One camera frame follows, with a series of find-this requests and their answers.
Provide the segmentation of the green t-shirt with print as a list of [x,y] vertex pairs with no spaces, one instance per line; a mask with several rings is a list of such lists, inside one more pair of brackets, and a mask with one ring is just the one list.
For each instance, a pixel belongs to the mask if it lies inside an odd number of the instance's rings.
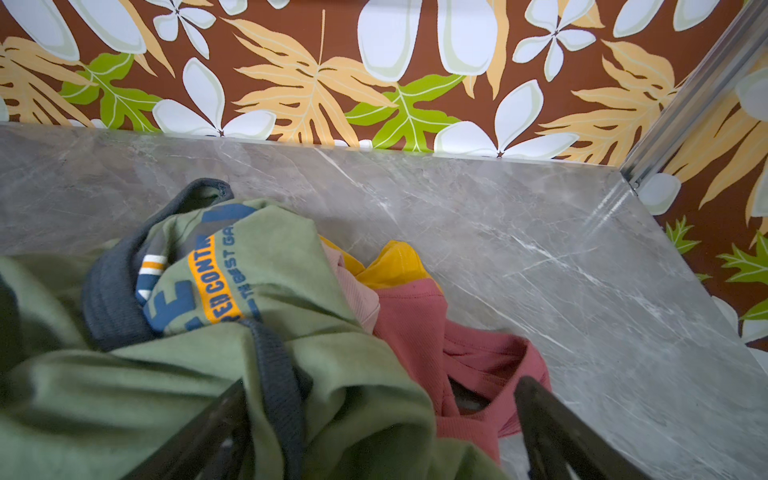
[[125,238],[1,260],[1,475],[120,479],[241,384],[207,477],[500,479],[350,309],[313,221],[191,182]]

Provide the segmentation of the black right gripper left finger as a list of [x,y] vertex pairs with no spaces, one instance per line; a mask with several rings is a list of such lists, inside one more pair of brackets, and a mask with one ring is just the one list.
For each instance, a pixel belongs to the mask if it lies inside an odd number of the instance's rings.
[[244,384],[238,380],[126,479],[236,479],[249,444]]

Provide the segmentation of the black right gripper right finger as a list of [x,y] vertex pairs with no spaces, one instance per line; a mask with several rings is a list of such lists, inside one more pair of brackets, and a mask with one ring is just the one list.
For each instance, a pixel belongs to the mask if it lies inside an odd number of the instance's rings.
[[514,396],[531,479],[650,479],[534,378]]

